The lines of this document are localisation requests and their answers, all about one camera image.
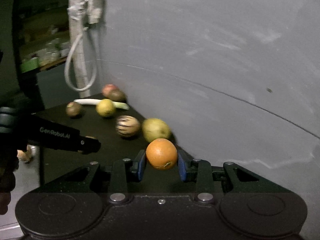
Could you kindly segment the dark kiwi with sticker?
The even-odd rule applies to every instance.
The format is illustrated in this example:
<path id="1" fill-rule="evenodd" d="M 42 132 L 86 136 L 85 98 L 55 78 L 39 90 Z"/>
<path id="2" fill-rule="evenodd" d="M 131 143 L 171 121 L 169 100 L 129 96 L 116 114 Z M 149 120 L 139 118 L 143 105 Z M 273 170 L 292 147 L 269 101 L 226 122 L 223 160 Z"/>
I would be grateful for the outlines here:
<path id="1" fill-rule="evenodd" d="M 69 117 L 76 117 L 76 116 L 79 116 L 82 114 L 82 106 L 73 101 L 73 102 L 70 102 L 67 106 L 66 106 L 66 114 L 69 116 Z"/>

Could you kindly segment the green box on shelf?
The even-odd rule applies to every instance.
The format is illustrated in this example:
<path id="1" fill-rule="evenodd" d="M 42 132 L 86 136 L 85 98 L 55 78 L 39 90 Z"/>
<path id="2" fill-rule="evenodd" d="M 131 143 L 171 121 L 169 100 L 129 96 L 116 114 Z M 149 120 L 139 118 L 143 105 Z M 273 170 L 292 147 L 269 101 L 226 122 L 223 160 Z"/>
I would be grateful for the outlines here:
<path id="1" fill-rule="evenodd" d="M 25 60 L 21 64 L 21 72 L 25 73 L 31 70 L 34 70 L 39 67 L 39 59 L 38 57 L 33 57 L 29 60 Z"/>

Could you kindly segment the yellow-green pear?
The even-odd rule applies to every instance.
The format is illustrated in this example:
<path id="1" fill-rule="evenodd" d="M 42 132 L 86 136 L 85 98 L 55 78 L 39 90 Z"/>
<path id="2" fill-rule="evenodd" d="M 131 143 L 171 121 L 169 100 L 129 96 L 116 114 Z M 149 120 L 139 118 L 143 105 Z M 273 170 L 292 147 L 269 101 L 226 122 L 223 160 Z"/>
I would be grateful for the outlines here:
<path id="1" fill-rule="evenodd" d="M 171 129 L 168 124 L 157 118 L 145 119 L 142 123 L 142 131 L 147 142 L 159 138 L 169 139 L 171 136 Z"/>

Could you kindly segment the white leek stalk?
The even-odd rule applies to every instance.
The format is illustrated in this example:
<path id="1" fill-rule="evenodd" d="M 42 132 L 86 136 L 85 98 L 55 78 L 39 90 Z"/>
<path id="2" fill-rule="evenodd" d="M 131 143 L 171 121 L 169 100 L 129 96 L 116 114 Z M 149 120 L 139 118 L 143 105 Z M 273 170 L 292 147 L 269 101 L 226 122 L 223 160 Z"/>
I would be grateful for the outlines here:
<path id="1" fill-rule="evenodd" d="M 110 101 L 113 103 L 114 107 L 118 108 L 118 109 L 123 109 L 123 110 L 129 110 L 130 107 L 127 103 L 123 103 L 123 102 L 115 102 L 115 101 L 111 101 L 109 99 L 75 99 L 73 100 L 74 102 L 80 104 L 80 105 L 92 105 L 92 106 L 96 106 L 101 102 L 107 102 Z"/>

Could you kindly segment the small striped pepino melon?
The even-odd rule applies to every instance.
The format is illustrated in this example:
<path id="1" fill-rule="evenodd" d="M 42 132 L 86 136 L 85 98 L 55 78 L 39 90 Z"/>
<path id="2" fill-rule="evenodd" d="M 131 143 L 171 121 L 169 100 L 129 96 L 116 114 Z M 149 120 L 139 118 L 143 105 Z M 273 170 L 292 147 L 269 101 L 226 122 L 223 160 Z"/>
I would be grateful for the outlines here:
<path id="1" fill-rule="evenodd" d="M 122 137 L 132 137 L 140 130 L 140 122 L 130 115 L 121 115 L 116 118 L 116 132 Z"/>

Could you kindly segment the orange fruit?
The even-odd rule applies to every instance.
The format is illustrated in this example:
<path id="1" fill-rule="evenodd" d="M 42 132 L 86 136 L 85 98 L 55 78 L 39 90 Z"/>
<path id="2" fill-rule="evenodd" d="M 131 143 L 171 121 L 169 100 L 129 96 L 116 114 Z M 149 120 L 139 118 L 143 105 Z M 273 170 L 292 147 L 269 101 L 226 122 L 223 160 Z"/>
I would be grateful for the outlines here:
<path id="1" fill-rule="evenodd" d="M 171 141 L 159 138 L 149 143 L 146 148 L 146 157 L 153 168 L 169 170 L 177 163 L 178 152 Z"/>

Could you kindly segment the white cloth on wall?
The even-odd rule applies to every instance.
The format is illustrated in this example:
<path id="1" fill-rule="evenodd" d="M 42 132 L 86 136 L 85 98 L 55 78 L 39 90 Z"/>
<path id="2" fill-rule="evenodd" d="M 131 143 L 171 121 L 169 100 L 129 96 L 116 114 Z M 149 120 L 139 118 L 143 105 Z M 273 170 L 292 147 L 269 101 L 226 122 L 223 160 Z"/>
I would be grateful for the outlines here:
<path id="1" fill-rule="evenodd" d="M 69 0 L 68 16 L 84 24 L 98 24 L 104 12 L 105 0 Z"/>

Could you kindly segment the dark green avocado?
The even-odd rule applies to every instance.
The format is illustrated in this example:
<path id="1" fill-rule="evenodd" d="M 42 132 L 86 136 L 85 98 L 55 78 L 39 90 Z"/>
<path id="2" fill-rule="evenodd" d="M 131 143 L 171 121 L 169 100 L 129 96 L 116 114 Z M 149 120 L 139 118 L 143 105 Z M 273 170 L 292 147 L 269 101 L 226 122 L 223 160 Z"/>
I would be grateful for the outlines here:
<path id="1" fill-rule="evenodd" d="M 109 92 L 107 98 L 116 102 L 125 102 L 126 94 L 119 89 L 113 89 Z"/>

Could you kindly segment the red apple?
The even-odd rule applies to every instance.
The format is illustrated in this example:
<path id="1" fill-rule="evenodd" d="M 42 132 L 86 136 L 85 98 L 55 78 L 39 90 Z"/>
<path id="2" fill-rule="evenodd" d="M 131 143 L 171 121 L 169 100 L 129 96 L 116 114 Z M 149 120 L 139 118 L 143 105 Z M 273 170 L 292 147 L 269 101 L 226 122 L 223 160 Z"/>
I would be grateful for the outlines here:
<path id="1" fill-rule="evenodd" d="M 118 87 L 114 84 L 106 84 L 101 90 L 101 93 L 103 94 L 104 97 L 108 97 L 108 95 L 113 91 L 113 90 L 118 90 Z"/>

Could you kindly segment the yellow lemon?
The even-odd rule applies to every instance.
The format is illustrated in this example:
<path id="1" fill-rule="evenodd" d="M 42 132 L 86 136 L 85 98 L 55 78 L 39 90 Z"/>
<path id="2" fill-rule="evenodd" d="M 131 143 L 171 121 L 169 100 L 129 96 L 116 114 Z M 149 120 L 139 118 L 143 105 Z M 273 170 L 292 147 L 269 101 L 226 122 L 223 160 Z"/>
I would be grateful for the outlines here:
<path id="1" fill-rule="evenodd" d="M 98 105 L 96 105 L 95 109 L 97 113 L 103 118 L 113 116 L 116 112 L 116 108 L 110 101 L 99 103 Z"/>

